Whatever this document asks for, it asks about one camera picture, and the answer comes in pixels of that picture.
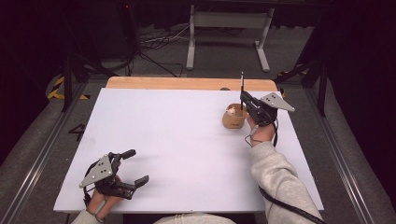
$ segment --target aluminum rail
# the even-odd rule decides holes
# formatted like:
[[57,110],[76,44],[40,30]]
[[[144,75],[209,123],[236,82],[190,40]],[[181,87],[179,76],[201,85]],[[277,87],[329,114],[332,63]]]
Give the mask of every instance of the aluminum rail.
[[323,118],[320,115],[317,104],[318,99],[314,91],[312,89],[305,89],[305,94],[306,97],[308,98],[309,104],[315,110],[315,115],[318,119],[318,122],[322,130],[325,132],[327,140],[329,141],[329,144],[331,146],[332,159],[335,163],[335,166],[337,167],[338,173],[341,176],[341,179],[346,188],[346,192],[349,195],[350,200],[352,201],[352,204],[356,210],[356,214],[359,217],[359,220],[361,221],[361,223],[364,224],[374,224],[375,222],[373,220],[373,217],[370,214],[370,211],[361,195],[358,182],[356,181],[355,176],[347,166],[347,162],[345,161],[343,153],[340,147],[338,146],[337,141],[335,140],[332,129],[326,118]]
[[14,200],[12,201],[11,205],[9,206],[5,215],[3,216],[1,220],[2,224],[6,224],[6,223],[11,224],[17,220],[22,208],[24,207],[27,199],[29,198],[31,192],[33,191],[33,188],[35,187],[38,178],[43,172],[53,149],[56,146],[56,143],[61,134],[61,130],[63,129],[64,125],[69,119],[78,101],[78,98],[83,93],[85,87],[86,87],[85,83],[76,84],[76,88],[73,93],[73,101],[71,102],[67,110],[64,111],[56,121],[55,126],[49,135],[49,138],[42,147],[40,153],[37,156],[37,159],[35,159],[35,163],[33,164],[32,168],[29,170],[23,183],[21,184],[21,187],[17,195],[15,196]]

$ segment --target white tabletop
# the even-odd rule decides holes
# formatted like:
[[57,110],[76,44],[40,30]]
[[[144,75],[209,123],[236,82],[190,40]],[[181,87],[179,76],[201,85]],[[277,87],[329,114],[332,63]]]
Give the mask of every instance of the white tabletop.
[[[250,91],[261,98],[269,92]],[[85,208],[78,184],[88,167],[108,152],[135,149],[118,175],[133,184],[149,182],[115,213],[257,212],[264,210],[258,185],[250,174],[248,125],[230,130],[221,123],[240,91],[102,89],[67,172],[54,210]],[[317,208],[318,190],[288,112],[278,110],[276,150],[292,163]]]

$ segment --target hand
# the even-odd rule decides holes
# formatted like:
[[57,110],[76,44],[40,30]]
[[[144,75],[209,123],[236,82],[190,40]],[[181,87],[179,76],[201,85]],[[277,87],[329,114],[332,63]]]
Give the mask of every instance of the hand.
[[87,209],[91,214],[95,214],[97,208],[100,206],[102,201],[105,201],[105,205],[103,205],[102,209],[96,214],[97,218],[103,219],[105,218],[105,216],[108,215],[111,208],[122,200],[123,198],[121,197],[104,195],[95,189],[93,191],[92,198],[90,204],[88,204]]
[[[253,130],[257,123],[253,120],[253,118],[247,114],[247,123],[250,126],[250,129]],[[261,142],[271,142],[275,135],[275,129],[273,125],[266,125],[263,127],[259,127],[256,132],[250,136],[250,144],[255,147]]]

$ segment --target gray sleeve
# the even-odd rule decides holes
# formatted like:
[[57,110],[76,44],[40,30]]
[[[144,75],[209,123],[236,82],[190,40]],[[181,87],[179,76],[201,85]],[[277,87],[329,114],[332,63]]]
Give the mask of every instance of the gray sleeve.
[[100,224],[96,218],[86,210],[82,210],[72,224]]
[[[271,142],[263,142],[250,150],[251,173],[269,195],[283,203],[305,210],[315,217],[320,213],[315,207],[304,183],[283,154],[276,152]],[[265,200],[265,215],[269,223],[311,223],[285,208]]]
[[203,223],[216,223],[216,224],[235,224],[228,218],[218,217],[205,213],[191,213],[175,215],[173,217],[163,217],[156,221],[154,224],[177,224],[177,223],[188,223],[188,224],[203,224]]

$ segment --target black cable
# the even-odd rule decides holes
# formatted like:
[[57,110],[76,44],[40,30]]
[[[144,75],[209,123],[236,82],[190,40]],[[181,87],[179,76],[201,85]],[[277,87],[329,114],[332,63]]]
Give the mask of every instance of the black cable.
[[262,196],[266,200],[270,201],[271,203],[274,203],[274,204],[276,204],[276,205],[278,205],[280,207],[283,207],[283,208],[285,208],[285,209],[291,211],[292,213],[295,213],[295,214],[297,214],[297,215],[299,215],[301,217],[305,217],[306,219],[308,219],[308,220],[310,220],[310,221],[312,221],[314,223],[326,224],[326,222],[324,222],[322,219],[320,219],[318,217],[315,217],[314,215],[311,215],[311,214],[305,212],[304,210],[302,210],[302,209],[300,209],[298,207],[294,207],[294,206],[292,206],[290,204],[283,203],[280,200],[273,198],[271,195],[269,195],[267,192],[265,192],[265,190],[262,189],[261,187],[259,187],[259,189],[260,189],[260,193],[262,194]]
[[142,53],[142,52],[139,52],[138,54],[139,54],[139,56],[140,56],[142,59],[144,59],[144,60],[146,60],[146,61],[149,61],[149,62],[151,62],[151,63],[155,63],[156,65],[158,65],[159,67],[161,67],[162,69],[164,69],[165,71],[167,71],[168,73],[170,73],[172,76],[178,77],[175,73],[173,73],[173,72],[170,71],[169,69],[167,69],[167,68],[165,68],[164,66],[162,66],[161,63],[155,62],[155,61],[154,61],[153,59],[151,59],[148,55],[146,55],[146,54],[144,54],[144,53]]

